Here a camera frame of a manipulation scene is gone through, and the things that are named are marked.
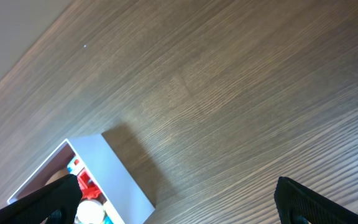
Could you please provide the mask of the brown plush toy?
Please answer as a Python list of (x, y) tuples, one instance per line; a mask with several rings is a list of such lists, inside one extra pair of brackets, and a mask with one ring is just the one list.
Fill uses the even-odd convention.
[(68, 174), (69, 174), (69, 172), (67, 169), (60, 169), (48, 179), (48, 181), (45, 183), (45, 185), (51, 184), (52, 182), (66, 176)]

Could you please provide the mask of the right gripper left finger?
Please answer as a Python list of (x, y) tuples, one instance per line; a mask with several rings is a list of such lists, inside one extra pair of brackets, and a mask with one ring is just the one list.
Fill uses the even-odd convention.
[(71, 224), (82, 196), (77, 176), (65, 175), (0, 209), (0, 224)]

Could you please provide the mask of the wooden pig rattle drum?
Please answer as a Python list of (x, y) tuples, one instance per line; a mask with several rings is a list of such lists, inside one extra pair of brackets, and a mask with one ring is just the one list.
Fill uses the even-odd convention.
[(105, 217), (102, 203), (97, 200), (83, 200), (80, 202), (75, 221), (82, 224), (101, 224)]

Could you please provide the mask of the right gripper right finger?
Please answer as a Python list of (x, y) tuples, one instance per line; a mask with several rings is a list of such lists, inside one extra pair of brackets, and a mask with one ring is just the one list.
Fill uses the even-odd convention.
[(278, 178), (274, 200), (284, 224), (358, 223), (358, 214), (288, 177)]

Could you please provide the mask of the red toy fire truck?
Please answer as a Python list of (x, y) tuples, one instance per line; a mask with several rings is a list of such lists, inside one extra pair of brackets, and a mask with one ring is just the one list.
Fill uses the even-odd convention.
[(74, 156), (68, 163), (67, 170), (70, 174), (73, 174), (77, 177), (80, 189), (83, 194), (82, 199), (97, 199), (101, 195), (101, 190), (93, 182), (85, 168), (85, 164), (78, 156)]

